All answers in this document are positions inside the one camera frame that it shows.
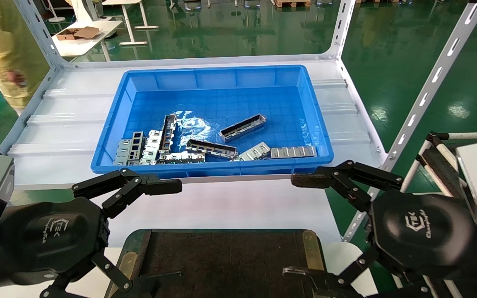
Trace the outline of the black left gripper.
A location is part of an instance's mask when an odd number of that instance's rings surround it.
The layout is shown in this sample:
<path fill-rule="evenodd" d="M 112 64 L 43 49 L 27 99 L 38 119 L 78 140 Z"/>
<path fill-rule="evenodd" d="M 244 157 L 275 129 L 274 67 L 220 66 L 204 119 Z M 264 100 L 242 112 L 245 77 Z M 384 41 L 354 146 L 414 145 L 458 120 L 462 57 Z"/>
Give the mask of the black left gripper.
<path fill-rule="evenodd" d="M 89 201 L 112 191 L 114 194 L 102 203 L 102 209 Z M 130 280 L 102 254 L 110 234 L 108 219 L 117 217 L 141 195 L 181 191 L 179 179 L 162 180 L 153 173 L 122 168 L 74 184 L 72 192 L 77 199 L 70 202 L 6 208 L 0 220 L 0 269 L 4 281 L 33 285 L 54 275 L 57 278 L 41 292 L 41 298 L 82 298 L 66 292 L 66 287 L 96 266 L 118 287 L 113 298 L 155 298 L 166 279 L 177 279 L 183 273 L 140 275 Z"/>

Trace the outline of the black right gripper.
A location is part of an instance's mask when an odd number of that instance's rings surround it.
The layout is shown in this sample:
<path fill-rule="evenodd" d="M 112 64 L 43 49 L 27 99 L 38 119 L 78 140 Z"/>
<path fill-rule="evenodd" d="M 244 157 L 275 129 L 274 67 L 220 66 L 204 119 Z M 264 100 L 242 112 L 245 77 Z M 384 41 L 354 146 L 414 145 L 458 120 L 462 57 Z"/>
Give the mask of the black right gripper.
<path fill-rule="evenodd" d="M 347 160 L 334 167 L 320 166 L 313 173 L 294 173 L 299 188 L 331 188 L 361 212 L 371 211 L 374 242 L 394 264 L 416 273 L 448 277 L 460 273 L 460 264 L 475 235 L 475 222 L 460 199 L 444 195 L 404 194 L 403 177 Z M 371 195 L 359 185 L 386 191 L 371 204 Z M 306 267 L 288 266 L 282 275 L 300 280 L 315 298 L 380 298 L 363 295 L 352 285 L 369 270 L 378 253 L 360 253 L 338 274 L 325 268 L 322 250 L 305 249 Z"/>

